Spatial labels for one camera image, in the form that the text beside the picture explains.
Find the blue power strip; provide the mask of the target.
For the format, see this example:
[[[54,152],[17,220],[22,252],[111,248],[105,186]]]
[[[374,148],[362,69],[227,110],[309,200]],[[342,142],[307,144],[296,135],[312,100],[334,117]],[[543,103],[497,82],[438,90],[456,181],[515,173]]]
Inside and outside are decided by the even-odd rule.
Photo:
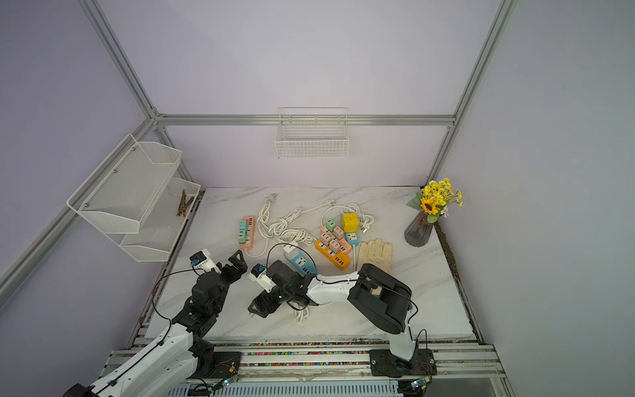
[[[301,250],[300,248],[299,250],[300,250],[300,254],[296,258],[294,263],[292,263],[291,261],[288,261],[285,258],[286,261],[292,266],[292,268],[294,268],[297,271],[297,273],[303,276],[315,276],[318,273],[318,270],[314,264],[314,261],[310,259],[309,255],[305,253],[303,250]]]

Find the orange power strip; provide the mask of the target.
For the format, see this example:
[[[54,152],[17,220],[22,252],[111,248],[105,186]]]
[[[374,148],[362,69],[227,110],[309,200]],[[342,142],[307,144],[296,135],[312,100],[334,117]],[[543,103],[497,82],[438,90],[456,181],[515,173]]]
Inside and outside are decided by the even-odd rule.
[[[334,264],[334,266],[341,271],[345,271],[350,266],[351,259],[342,251],[335,252],[321,241],[316,241],[315,247],[318,252],[329,259],[330,263]]]

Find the pink charger plug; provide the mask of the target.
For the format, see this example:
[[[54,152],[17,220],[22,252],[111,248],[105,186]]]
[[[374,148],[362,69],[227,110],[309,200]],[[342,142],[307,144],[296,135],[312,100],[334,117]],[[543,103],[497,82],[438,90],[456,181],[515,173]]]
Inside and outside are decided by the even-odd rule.
[[[329,243],[329,249],[333,252],[339,252],[342,250],[342,246],[337,240],[332,240]]]
[[[328,246],[330,244],[330,242],[332,241],[332,234],[331,233],[327,233],[327,232],[321,233],[320,241],[324,245]]]

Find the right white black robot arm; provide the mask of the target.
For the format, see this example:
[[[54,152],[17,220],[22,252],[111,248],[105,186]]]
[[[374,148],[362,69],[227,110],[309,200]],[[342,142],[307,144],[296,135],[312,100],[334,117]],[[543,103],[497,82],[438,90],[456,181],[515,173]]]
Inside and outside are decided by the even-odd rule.
[[[302,311],[311,306],[349,303],[389,337],[393,357],[410,362],[418,348],[410,322],[418,313],[412,291],[403,282],[375,265],[366,263],[359,271],[343,276],[303,276],[281,261],[270,266],[255,265],[249,278],[263,291],[248,310],[263,319],[281,306]]]

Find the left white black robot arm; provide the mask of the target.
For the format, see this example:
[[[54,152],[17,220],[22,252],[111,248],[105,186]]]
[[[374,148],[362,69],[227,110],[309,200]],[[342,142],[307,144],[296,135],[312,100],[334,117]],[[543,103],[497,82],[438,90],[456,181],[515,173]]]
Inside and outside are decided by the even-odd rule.
[[[242,251],[228,261],[213,266],[204,260],[191,296],[158,337],[108,375],[91,385],[75,384],[64,395],[163,396],[196,373],[213,374],[214,345],[204,337],[218,321],[231,284],[247,272]]]

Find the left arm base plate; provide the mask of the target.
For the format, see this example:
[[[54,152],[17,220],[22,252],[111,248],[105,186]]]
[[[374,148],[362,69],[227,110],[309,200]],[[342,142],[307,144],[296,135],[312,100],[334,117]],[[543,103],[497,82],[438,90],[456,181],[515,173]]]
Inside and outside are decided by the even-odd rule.
[[[186,379],[228,379],[238,373],[241,359],[241,352],[213,352],[202,357],[185,352],[167,373],[180,373]]]

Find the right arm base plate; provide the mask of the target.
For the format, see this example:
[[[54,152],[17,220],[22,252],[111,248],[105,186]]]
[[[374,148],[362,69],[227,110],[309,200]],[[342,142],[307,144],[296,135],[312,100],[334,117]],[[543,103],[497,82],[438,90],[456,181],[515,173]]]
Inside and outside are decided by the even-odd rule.
[[[370,350],[370,370],[373,376],[401,378],[410,375],[438,374],[433,352],[430,349],[418,348],[410,360],[394,356],[390,350]]]

